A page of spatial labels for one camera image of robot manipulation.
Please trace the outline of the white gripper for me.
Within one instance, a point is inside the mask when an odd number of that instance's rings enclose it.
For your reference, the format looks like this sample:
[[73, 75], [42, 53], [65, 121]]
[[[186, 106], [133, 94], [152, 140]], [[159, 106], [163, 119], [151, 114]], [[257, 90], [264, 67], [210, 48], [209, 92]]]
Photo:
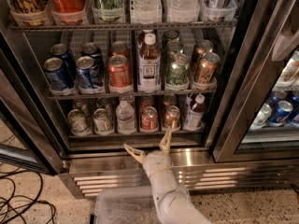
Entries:
[[147, 156], [143, 150], [133, 148], [127, 144], [123, 146], [136, 161], [143, 163], [142, 166], [148, 178], [152, 178], [155, 175], [170, 176], [173, 174], [172, 163], [168, 155], [171, 147], [171, 139], [172, 128], [168, 127], [159, 145], [161, 151], [153, 151]]

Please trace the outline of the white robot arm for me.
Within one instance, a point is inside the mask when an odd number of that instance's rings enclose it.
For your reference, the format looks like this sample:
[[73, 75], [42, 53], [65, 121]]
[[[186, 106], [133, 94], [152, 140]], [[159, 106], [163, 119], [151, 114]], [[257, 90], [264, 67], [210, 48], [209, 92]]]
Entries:
[[169, 157], [172, 129], [167, 128], [160, 149], [146, 154], [124, 144], [125, 150], [142, 164], [150, 185], [157, 217], [162, 224], [212, 224], [192, 203], [189, 191], [175, 179]]

